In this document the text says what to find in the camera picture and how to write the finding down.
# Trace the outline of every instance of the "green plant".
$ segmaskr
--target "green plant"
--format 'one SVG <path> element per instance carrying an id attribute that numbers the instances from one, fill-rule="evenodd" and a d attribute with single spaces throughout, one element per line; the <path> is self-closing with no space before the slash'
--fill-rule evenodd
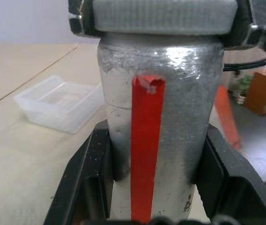
<path id="1" fill-rule="evenodd" d="M 239 90 L 246 92 L 251 86 L 252 79 L 253 77 L 251 75 L 245 75 L 244 77 L 240 78 L 238 80 Z"/>

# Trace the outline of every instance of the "potted plant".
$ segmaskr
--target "potted plant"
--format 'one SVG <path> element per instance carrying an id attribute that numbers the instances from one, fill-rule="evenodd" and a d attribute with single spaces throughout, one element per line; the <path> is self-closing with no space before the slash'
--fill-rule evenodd
<path id="1" fill-rule="evenodd" d="M 252 76 L 245 75 L 238 79 L 237 103 L 243 105 L 246 99 L 247 92 L 251 86 Z"/>

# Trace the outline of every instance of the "red object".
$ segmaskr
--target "red object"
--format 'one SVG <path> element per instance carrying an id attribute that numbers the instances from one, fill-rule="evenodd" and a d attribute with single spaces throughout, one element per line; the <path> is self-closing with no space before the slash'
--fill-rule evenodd
<path id="1" fill-rule="evenodd" d="M 151 219 L 165 80 L 133 78 L 131 128 L 131 220 Z"/>
<path id="2" fill-rule="evenodd" d="M 222 85 L 219 86 L 216 93 L 215 107 L 228 142 L 237 151 L 241 151 L 240 138 L 235 125 L 228 90 Z"/>

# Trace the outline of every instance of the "white wall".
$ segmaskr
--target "white wall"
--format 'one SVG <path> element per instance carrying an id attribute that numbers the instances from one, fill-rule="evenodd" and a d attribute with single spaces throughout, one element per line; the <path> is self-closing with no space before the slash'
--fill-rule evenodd
<path id="1" fill-rule="evenodd" d="M 67 0 L 0 0 L 0 42 L 96 43 L 70 31 Z"/>

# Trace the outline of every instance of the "floor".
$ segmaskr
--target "floor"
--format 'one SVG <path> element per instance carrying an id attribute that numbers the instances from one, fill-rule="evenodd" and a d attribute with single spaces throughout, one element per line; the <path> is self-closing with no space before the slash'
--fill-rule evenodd
<path id="1" fill-rule="evenodd" d="M 231 105 L 241 139 L 241 152 L 266 181 L 266 115 L 259 116 L 233 99 Z"/>

